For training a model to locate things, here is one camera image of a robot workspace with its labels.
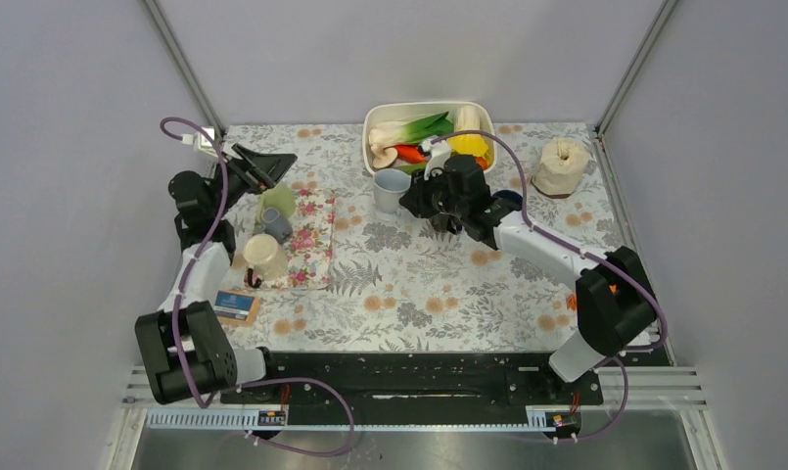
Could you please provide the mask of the cream white mug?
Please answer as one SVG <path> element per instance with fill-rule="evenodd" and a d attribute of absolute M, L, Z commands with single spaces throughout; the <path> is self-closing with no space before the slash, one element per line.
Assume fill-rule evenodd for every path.
<path fill-rule="evenodd" d="M 250 238 L 243 249 L 243 257 L 248 266 L 244 277 L 247 287 L 256 289 L 283 283 L 288 277 L 288 255 L 271 235 L 261 233 Z"/>

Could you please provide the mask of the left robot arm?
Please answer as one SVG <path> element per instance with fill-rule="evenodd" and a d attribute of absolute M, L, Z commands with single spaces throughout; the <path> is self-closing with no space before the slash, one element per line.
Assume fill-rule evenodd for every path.
<path fill-rule="evenodd" d="M 236 250 L 235 230 L 224 216 L 242 196 L 264 190 L 263 176 L 279 182 L 296 160 L 294 154 L 244 149 L 212 178 L 185 170 L 169 181 L 181 265 L 166 299 L 134 326 L 157 403 L 224 393 L 242 384 L 260 402 L 281 393 L 283 379 L 268 366 L 268 349 L 233 349 L 213 307 Z"/>

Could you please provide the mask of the dark blue mug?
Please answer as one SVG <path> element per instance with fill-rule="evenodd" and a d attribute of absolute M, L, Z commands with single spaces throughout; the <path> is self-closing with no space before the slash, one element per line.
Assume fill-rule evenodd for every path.
<path fill-rule="evenodd" d="M 521 194 L 512 190 L 500 190 L 493 194 L 495 198 L 508 201 L 509 205 L 514 211 L 520 211 L 523 208 L 524 198 Z"/>

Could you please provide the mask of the light grey-blue mug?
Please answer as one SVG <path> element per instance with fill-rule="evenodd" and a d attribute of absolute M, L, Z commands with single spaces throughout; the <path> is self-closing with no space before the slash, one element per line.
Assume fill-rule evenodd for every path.
<path fill-rule="evenodd" d="M 394 168 L 377 171 L 373 177 L 374 208 L 383 214 L 395 214 L 399 207 L 399 199 L 408 191 L 411 177 Z"/>

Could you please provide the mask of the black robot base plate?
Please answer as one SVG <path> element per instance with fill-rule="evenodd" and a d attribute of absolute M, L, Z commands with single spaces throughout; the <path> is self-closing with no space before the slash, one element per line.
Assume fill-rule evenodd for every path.
<path fill-rule="evenodd" d="M 365 426 L 521 425 L 529 406 L 567 411 L 603 402 L 592 372 L 565 383 L 538 352 L 272 352 L 267 376 L 297 383 L 226 392 L 224 404 L 283 403 L 292 425 L 345 425 L 340 393 Z"/>

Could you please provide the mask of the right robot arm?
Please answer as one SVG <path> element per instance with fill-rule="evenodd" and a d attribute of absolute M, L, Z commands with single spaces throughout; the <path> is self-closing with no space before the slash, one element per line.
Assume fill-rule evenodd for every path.
<path fill-rule="evenodd" d="M 472 156 L 454 157 L 443 141 L 428 141 L 426 167 L 373 174 L 380 214 L 406 210 L 436 222 L 441 231 L 465 232 L 490 248 L 534 262 L 574 285 L 578 330 L 548 358 L 539 387 L 549 401 L 563 403 L 579 389 L 579 377 L 631 349 L 652 323 L 666 322 L 638 255 L 627 247 L 599 256 L 572 239 L 536 224 L 525 198 L 494 192 Z"/>

